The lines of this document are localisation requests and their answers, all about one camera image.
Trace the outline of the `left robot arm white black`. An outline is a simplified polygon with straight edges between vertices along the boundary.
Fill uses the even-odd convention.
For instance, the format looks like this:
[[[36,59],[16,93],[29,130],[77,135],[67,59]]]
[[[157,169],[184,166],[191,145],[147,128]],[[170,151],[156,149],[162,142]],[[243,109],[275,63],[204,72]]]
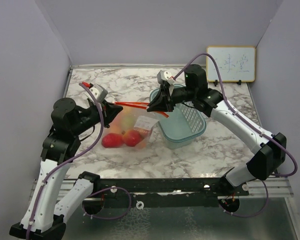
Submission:
[[[72,189],[57,201],[74,156],[81,145],[80,134],[96,124],[109,124],[123,110],[122,106],[103,100],[89,108],[78,106],[72,98],[61,98],[53,105],[52,128],[43,141],[37,184],[22,220],[11,226],[9,234],[26,240],[60,240],[66,224],[80,203],[101,190],[99,175],[84,172]]]

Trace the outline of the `clear zip bag orange zipper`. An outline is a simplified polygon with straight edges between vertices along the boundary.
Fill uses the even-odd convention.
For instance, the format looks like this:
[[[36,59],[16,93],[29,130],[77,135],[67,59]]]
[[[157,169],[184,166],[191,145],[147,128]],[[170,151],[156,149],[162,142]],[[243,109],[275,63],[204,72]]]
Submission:
[[[100,143],[106,149],[145,148],[157,122],[169,117],[162,111],[148,112],[147,102],[117,101],[114,104],[123,110],[109,128],[103,130]]]

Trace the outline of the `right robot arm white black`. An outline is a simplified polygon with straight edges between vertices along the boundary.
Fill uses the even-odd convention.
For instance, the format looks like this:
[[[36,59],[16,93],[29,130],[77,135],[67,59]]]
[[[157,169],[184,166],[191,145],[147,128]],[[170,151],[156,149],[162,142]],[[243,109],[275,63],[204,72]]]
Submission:
[[[147,106],[148,112],[172,112],[177,104],[191,102],[193,107],[214,119],[235,134],[253,153],[247,163],[226,172],[217,184],[226,196],[237,191],[238,186],[255,179],[266,180],[286,159],[287,138],[276,135],[242,116],[216,89],[208,86],[206,71],[198,64],[184,70],[185,86],[175,87],[168,71],[157,74],[160,87]]]

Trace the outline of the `red toy pepper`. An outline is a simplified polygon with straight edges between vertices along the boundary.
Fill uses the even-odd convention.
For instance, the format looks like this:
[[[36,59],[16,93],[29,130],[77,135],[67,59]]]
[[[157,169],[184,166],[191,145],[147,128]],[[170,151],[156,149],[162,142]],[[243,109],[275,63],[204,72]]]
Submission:
[[[123,136],[118,133],[108,133],[101,141],[104,148],[120,148],[123,144]]]

